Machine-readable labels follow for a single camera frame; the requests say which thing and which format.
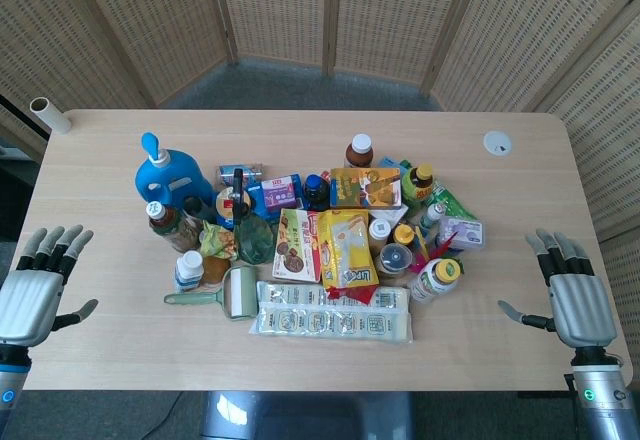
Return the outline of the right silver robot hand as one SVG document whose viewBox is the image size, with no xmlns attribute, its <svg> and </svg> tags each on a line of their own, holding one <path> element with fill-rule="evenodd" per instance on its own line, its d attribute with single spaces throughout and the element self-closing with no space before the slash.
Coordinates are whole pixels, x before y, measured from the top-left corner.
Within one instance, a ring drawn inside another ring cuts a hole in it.
<svg viewBox="0 0 640 440">
<path fill-rule="evenodd" d="M 525 314 L 504 300 L 498 302 L 499 308 L 519 324 L 556 333 L 570 348 L 608 346 L 617 337 L 611 304 L 582 245 L 544 229 L 525 240 L 538 261 L 552 315 Z"/>
</svg>

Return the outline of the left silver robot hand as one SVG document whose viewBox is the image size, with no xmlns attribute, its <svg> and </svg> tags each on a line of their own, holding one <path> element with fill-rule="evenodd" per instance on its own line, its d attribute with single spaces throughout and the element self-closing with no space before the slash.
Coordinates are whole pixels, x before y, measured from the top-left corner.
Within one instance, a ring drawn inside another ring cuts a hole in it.
<svg viewBox="0 0 640 440">
<path fill-rule="evenodd" d="M 35 347 L 50 333 L 79 324 L 94 312 L 96 299 L 72 313 L 58 313 L 69 277 L 93 236 L 81 225 L 33 233 L 1 286 L 3 346 Z"/>
</svg>

